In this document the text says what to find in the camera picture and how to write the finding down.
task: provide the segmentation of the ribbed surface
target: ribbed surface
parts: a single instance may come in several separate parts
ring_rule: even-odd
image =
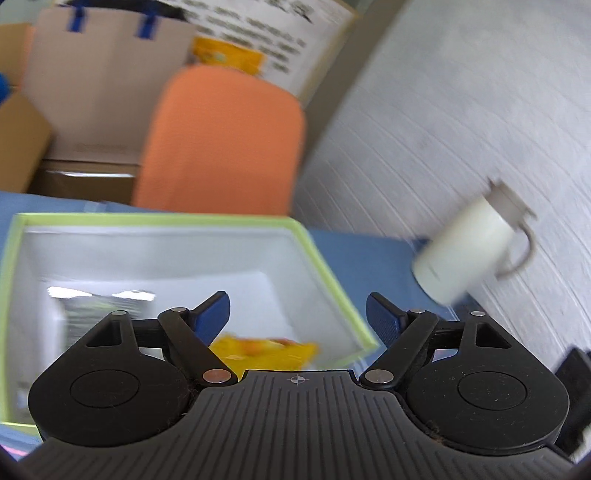
[[[347,372],[250,372],[201,393],[160,436],[114,449],[49,441],[22,462],[40,480],[555,480],[544,449],[508,458],[457,452],[423,435],[396,398]]]

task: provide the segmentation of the paper sign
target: paper sign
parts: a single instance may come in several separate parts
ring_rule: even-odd
[[[356,19],[335,0],[170,0],[197,34],[259,50],[261,77],[300,96],[331,46]]]

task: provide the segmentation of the paper bag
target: paper bag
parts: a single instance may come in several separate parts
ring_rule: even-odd
[[[54,128],[46,158],[139,162],[152,111],[194,35],[194,26],[158,17],[141,38],[147,18],[107,8],[41,12],[23,92]]]

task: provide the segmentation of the metal pin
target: metal pin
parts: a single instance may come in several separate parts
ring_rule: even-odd
[[[392,374],[392,372],[389,372],[388,370],[382,370],[380,368],[377,368],[375,370],[370,370],[369,372],[367,372],[365,374],[365,379],[371,383],[383,385],[386,383],[390,383],[392,380],[394,380],[394,375]]]
[[[212,368],[203,374],[203,379],[207,383],[224,383],[232,378],[232,374],[223,368]]]

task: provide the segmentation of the white wall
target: white wall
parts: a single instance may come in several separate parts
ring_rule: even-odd
[[[591,348],[591,1],[413,0],[299,182],[307,225],[431,235],[486,177],[537,212],[523,274],[473,294],[546,365]]]

